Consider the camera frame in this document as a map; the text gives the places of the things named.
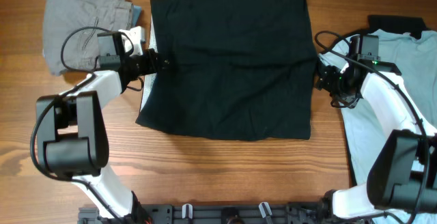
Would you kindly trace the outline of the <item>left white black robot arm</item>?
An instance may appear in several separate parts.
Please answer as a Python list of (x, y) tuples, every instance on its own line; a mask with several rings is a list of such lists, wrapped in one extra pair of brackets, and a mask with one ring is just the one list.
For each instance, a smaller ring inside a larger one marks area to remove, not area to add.
[(150, 48), (142, 27), (97, 35), (99, 54), (86, 78), (73, 88), (36, 102), (30, 157), (47, 178), (79, 187), (96, 205), (94, 222), (152, 223), (137, 196), (109, 166), (109, 140), (102, 109), (132, 81), (169, 67)]

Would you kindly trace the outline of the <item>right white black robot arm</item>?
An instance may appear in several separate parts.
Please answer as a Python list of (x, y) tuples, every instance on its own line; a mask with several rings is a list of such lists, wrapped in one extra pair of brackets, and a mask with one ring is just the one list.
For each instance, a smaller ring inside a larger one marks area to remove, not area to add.
[(386, 141), (366, 183), (331, 191), (324, 200), (331, 216), (353, 222), (404, 211), (412, 223), (418, 214), (436, 213), (436, 128), (406, 91), (396, 64), (382, 60), (378, 36), (337, 38), (345, 42), (345, 54), (323, 49), (348, 64), (338, 68), (320, 63), (316, 87), (328, 91), (332, 107), (338, 109), (352, 109), (366, 100)]

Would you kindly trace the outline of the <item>black shorts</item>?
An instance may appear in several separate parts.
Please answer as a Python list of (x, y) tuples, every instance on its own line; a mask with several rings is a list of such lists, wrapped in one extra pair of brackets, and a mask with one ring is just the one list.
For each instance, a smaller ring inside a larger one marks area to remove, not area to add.
[(150, 0), (161, 70), (138, 125), (173, 135), (309, 139), (318, 55), (307, 0)]

